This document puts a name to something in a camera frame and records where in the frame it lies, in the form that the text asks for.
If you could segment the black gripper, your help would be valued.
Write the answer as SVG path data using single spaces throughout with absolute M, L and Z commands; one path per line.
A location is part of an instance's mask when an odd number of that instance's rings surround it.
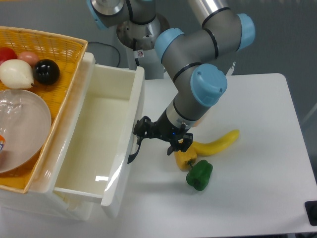
M 148 116 L 142 117 L 134 126 L 133 134 L 137 136 L 137 145 L 141 145 L 142 140 L 149 138 L 157 138 L 170 143 L 167 149 L 167 155 L 173 152 L 186 152 L 193 143 L 193 134 L 187 133 L 184 126 L 174 126 L 168 119 L 166 110 L 161 114 L 159 119 L 154 122 Z

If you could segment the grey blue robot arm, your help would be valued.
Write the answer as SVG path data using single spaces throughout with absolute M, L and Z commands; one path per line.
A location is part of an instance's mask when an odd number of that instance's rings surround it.
M 100 28 L 125 27 L 133 50 L 154 50 L 178 91 L 157 121 L 137 121 L 137 144 L 157 138 L 170 143 L 168 154 L 187 151 L 193 142 L 190 128 L 227 89 L 225 75 L 210 61 L 253 43 L 252 19 L 235 14 L 224 0 L 191 0 L 201 30 L 185 35 L 178 28 L 162 30 L 153 0 L 89 0 L 87 5 Z

